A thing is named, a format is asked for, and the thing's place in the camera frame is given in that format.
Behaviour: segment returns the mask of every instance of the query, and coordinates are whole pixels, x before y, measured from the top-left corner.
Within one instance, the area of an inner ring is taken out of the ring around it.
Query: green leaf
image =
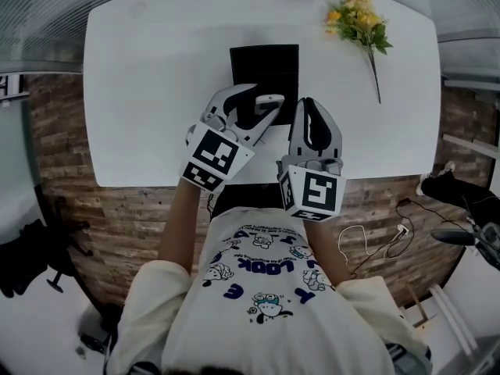
[[[375,32],[375,35],[373,37],[373,43],[375,45],[379,45],[380,43],[382,43],[384,41],[384,35],[382,34],[377,34],[377,32]]]
[[[385,25],[383,23],[379,23],[375,26],[375,34],[385,36]]]
[[[383,48],[389,48],[389,47],[394,47],[389,43],[388,41],[382,41],[380,43],[377,43],[377,46],[383,47]]]
[[[385,51],[385,48],[381,46],[375,46],[379,52],[381,52],[384,55],[387,55],[388,53]]]

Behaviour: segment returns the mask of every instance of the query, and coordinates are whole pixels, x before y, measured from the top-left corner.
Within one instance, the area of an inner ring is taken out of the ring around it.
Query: person
[[[490,222],[500,225],[498,197],[485,187],[455,179],[455,167],[453,161],[448,161],[437,177],[432,177],[430,173],[421,175],[415,193],[467,210],[481,228]]]
[[[384,280],[351,280],[328,223],[289,216],[279,184],[226,186],[192,279],[199,199],[180,179],[108,375],[431,373],[430,349]]]

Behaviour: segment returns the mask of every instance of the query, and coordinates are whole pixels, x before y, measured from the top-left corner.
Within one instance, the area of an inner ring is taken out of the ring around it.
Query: black device
[[[230,48],[234,84],[258,84],[259,95],[283,95],[273,125],[291,125],[298,101],[298,45]],[[251,123],[252,109],[238,107],[239,123]]]

